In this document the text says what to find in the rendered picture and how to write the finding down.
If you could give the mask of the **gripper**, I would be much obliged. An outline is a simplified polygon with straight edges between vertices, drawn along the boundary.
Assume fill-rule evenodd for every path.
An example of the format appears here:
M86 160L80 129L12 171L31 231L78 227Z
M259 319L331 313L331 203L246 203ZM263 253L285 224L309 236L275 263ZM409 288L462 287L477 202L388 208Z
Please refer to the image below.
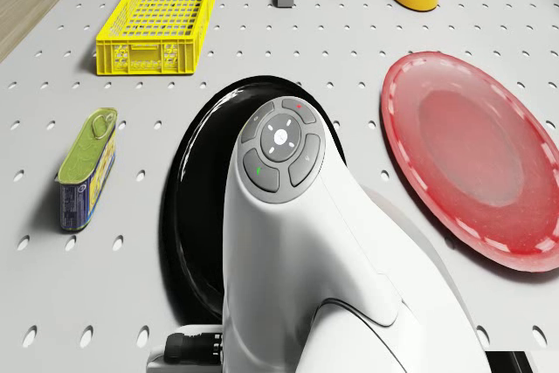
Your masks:
M222 373L221 325L185 325L150 351L146 373Z

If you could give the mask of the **black plate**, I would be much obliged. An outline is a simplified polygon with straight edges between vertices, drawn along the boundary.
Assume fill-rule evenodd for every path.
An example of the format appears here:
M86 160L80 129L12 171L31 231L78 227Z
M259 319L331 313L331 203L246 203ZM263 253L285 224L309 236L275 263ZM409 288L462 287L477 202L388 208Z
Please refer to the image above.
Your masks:
M183 135L162 197L159 255L163 282L181 325L222 321L224 194L231 153L249 117L269 100L320 102L288 79L259 75L224 87L200 108Z

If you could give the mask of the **flat-sided can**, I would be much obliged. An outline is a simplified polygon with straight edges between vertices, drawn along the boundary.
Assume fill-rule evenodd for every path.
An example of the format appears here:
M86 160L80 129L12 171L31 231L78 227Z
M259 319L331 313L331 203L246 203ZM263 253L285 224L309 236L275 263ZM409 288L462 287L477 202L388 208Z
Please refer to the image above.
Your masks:
M60 226L66 231L80 231L91 220L114 164L117 117L112 107L95 110L59 168Z

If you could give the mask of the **yellow basket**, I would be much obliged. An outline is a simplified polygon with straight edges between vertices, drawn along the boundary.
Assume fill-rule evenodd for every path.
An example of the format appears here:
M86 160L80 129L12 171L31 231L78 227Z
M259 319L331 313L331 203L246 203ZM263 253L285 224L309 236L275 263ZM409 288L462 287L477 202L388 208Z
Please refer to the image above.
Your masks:
M215 0L120 0L96 37L99 75L192 74Z

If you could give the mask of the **red plate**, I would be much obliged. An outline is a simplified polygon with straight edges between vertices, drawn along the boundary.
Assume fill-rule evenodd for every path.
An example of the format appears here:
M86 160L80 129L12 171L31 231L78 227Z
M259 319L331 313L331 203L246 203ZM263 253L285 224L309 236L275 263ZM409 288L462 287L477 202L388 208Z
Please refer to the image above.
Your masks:
M388 70L381 111L404 176L456 238L517 271L559 268L559 149L497 79L412 53Z

